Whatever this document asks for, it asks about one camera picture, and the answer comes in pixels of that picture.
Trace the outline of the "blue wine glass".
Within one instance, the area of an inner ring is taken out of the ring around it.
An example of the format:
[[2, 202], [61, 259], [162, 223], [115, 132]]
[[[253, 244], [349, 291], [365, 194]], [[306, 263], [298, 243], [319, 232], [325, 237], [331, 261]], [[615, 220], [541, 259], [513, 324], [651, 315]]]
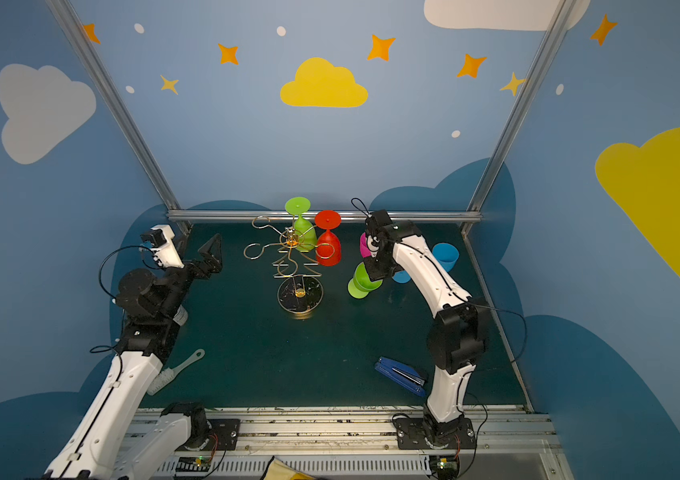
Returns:
[[449, 243], [436, 244], [432, 249], [432, 253], [446, 272], [450, 272], [460, 258], [458, 248]]
[[401, 270], [393, 275], [393, 280], [400, 284], [406, 284], [411, 280], [411, 276], [405, 270]]

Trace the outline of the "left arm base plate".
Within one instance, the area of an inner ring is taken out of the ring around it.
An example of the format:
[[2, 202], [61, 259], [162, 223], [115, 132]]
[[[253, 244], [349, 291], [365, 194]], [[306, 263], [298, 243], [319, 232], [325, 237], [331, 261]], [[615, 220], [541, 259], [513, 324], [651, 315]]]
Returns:
[[240, 419], [211, 418], [201, 435], [192, 436], [182, 450], [185, 451], [233, 451], [237, 448], [241, 428]]

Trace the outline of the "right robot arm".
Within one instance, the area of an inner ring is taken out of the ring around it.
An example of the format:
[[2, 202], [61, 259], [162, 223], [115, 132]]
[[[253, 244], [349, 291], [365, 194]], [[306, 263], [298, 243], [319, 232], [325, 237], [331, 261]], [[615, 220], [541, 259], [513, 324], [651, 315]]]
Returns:
[[369, 278], [379, 281], [405, 271], [432, 314], [427, 346], [435, 365], [423, 415], [430, 445], [444, 448], [465, 424], [463, 403], [478, 360], [488, 350], [488, 327], [472, 295], [438, 262], [411, 221], [395, 222], [385, 210], [366, 215], [371, 255], [364, 259]]

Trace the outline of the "red wine glass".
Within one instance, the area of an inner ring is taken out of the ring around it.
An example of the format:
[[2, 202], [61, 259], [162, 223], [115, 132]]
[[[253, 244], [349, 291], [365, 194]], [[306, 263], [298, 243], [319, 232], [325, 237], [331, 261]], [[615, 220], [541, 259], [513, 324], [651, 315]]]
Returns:
[[315, 217], [315, 225], [324, 230], [317, 239], [317, 262], [326, 267], [337, 265], [342, 260], [342, 243], [334, 229], [342, 223], [341, 215], [333, 210], [324, 210]]

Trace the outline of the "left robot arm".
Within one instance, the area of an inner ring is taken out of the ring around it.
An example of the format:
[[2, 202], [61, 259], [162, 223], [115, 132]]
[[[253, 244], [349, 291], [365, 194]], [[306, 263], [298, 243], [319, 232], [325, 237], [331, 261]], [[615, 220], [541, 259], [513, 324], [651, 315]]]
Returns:
[[155, 268], [136, 268], [118, 284], [112, 302], [124, 313], [111, 367], [79, 426], [43, 473], [45, 479], [149, 479], [176, 450], [205, 449], [213, 438], [204, 407], [175, 402], [124, 458], [118, 456], [137, 410], [153, 384], [168, 374], [165, 364], [187, 321], [183, 303], [197, 280], [223, 269], [223, 240], [212, 236], [186, 260], [168, 225], [141, 236], [138, 249], [152, 254]]

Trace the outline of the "blue wine glass front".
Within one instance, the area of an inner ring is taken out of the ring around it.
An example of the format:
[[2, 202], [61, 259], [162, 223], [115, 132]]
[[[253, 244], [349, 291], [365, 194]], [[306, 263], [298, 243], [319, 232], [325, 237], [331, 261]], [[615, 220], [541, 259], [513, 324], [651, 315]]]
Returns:
[[449, 243], [436, 244], [432, 249], [432, 253], [446, 272], [450, 272], [460, 258], [458, 248]]

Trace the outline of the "pink wine glass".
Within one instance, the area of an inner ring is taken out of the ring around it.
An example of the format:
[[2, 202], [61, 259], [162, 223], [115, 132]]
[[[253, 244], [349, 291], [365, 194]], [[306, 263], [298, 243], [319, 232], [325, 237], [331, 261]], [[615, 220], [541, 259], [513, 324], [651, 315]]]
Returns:
[[367, 240], [367, 235], [365, 233], [362, 233], [361, 236], [360, 236], [359, 250], [360, 250], [361, 256], [363, 258], [367, 258], [367, 257], [370, 257], [372, 255], [372, 252], [368, 248], [368, 240]]

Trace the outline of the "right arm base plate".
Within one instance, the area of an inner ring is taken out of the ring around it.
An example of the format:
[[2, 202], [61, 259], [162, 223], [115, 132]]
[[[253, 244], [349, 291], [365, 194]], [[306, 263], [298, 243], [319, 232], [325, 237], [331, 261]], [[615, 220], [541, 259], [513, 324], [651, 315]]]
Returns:
[[439, 423], [430, 415], [420, 418], [396, 414], [391, 423], [400, 450], [458, 450], [477, 446], [473, 424], [465, 416]]

